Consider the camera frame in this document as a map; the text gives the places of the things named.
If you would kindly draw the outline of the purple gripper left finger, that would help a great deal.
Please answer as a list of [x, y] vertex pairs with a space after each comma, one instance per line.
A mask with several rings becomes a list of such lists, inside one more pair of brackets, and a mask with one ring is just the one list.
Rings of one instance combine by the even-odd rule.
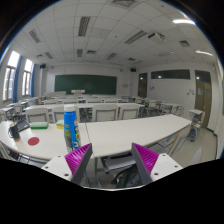
[[91, 155], [92, 155], [91, 143], [84, 145], [65, 155], [65, 160], [72, 173], [71, 181], [76, 185], [79, 185], [81, 183]]

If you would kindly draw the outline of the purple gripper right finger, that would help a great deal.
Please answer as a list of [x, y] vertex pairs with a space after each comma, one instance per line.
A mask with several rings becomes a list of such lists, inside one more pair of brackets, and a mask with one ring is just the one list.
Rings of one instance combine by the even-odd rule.
[[132, 144], [131, 153], [136, 161], [142, 184], [147, 185], [151, 183], [151, 172], [159, 155], [137, 143]]

